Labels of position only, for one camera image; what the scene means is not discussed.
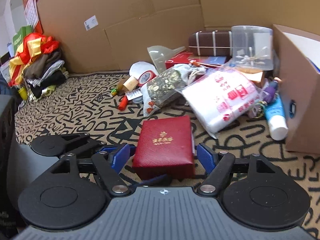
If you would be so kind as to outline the red textured gift box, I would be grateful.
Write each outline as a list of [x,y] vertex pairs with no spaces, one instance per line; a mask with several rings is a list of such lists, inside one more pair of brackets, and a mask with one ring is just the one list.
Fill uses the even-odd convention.
[[132,167],[142,180],[161,175],[172,179],[193,178],[193,149],[189,116],[145,120]]

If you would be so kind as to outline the purple figurine keychain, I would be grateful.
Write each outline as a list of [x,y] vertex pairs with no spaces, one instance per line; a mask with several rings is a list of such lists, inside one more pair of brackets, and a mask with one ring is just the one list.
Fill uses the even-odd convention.
[[272,103],[277,96],[280,84],[281,79],[278,77],[274,77],[273,80],[270,81],[265,88],[263,88],[261,99],[267,104]]

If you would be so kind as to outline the green box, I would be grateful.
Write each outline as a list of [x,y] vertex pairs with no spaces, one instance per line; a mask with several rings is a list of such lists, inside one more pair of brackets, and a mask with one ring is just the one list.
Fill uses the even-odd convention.
[[23,43],[23,39],[30,33],[33,32],[33,28],[31,25],[22,26],[19,31],[13,36],[13,46],[14,53],[16,53],[18,46]]

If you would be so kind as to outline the flat red box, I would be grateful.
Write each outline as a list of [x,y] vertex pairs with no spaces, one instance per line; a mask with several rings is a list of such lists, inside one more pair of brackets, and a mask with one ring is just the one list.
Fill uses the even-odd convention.
[[196,61],[204,66],[220,66],[228,60],[227,56],[197,56],[191,52],[181,52],[165,62],[166,68],[175,64],[189,64],[190,61]]

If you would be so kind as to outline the red tape roll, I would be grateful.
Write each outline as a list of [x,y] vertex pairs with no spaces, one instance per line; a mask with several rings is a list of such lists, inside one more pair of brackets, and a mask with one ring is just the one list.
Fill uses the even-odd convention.
[[154,79],[156,77],[156,74],[152,70],[145,71],[138,79],[138,86],[142,87],[146,83],[148,83],[150,80]]

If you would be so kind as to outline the white plastic bag pack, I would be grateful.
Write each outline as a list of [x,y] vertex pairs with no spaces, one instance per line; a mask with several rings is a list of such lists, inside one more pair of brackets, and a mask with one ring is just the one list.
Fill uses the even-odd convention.
[[219,131],[259,101],[260,91],[240,71],[219,67],[207,70],[182,88],[181,94],[206,132],[216,138]]

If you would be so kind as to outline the tan cardboard small box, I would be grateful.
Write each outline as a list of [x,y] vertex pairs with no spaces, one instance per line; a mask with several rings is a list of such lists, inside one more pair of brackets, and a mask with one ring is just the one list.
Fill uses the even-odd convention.
[[264,78],[264,72],[260,69],[254,69],[254,68],[243,68],[243,67],[235,67],[236,70],[241,72],[246,78],[253,82],[261,82],[261,80]]

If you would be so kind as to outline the brown checked case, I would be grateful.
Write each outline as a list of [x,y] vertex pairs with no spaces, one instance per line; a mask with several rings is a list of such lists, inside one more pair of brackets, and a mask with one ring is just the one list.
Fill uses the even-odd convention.
[[197,56],[232,56],[232,32],[198,31],[188,38],[190,52]]

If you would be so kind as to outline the pile of folded clothes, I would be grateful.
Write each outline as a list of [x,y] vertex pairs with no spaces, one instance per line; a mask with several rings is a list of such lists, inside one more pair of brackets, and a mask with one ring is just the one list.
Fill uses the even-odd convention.
[[30,100],[39,100],[69,78],[61,48],[41,54],[23,71]]

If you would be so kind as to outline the yellow bottle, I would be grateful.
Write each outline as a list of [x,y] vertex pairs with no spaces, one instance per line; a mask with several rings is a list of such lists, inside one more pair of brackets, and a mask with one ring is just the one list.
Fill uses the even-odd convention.
[[23,101],[28,100],[28,91],[24,86],[22,86],[21,88],[18,89],[18,93]]

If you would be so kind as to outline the small red tube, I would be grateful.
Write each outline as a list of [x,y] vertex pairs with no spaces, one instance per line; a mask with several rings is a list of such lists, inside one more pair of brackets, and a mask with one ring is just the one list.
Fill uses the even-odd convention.
[[118,106],[118,109],[120,111],[124,111],[125,108],[127,107],[128,102],[129,102],[129,100],[128,100],[127,96],[126,95],[123,96],[123,98],[122,98],[122,100],[121,100],[121,102],[120,102],[120,104]]

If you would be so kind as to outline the red yellow ribbon cloth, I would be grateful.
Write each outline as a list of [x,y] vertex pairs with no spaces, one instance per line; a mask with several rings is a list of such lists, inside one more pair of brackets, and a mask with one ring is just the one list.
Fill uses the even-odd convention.
[[49,54],[59,48],[60,42],[52,36],[39,33],[28,34],[23,43],[17,48],[15,57],[9,61],[9,86],[20,85],[23,71],[28,68],[40,55]]

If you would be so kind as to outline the wall calendar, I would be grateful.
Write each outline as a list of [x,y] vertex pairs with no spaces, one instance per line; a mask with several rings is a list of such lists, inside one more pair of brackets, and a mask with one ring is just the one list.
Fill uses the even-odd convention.
[[22,0],[24,7],[24,15],[27,25],[30,25],[33,32],[43,34],[41,21],[37,10],[38,0]]

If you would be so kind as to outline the dried flowers bag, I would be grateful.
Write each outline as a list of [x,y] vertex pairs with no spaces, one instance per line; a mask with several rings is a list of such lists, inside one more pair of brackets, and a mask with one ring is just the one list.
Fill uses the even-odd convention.
[[176,64],[144,84],[140,91],[143,95],[143,115],[153,115],[156,111],[177,99],[183,88],[206,73],[202,65]]

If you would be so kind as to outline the blue white lotion tube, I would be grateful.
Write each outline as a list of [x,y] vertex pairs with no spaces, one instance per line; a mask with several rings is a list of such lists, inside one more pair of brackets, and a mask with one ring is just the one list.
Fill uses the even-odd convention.
[[271,138],[275,141],[284,140],[287,137],[289,129],[286,123],[284,106],[279,94],[276,94],[275,99],[267,104],[264,113]]

